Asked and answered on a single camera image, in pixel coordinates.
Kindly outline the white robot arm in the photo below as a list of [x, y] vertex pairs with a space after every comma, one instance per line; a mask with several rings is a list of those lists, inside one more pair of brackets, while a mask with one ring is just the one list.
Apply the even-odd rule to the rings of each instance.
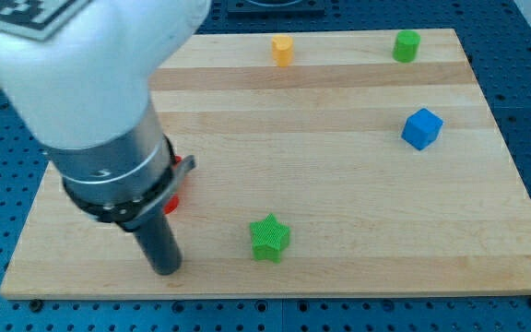
[[0, 1], [0, 87], [102, 222], [134, 219], [171, 177], [148, 80], [208, 0]]

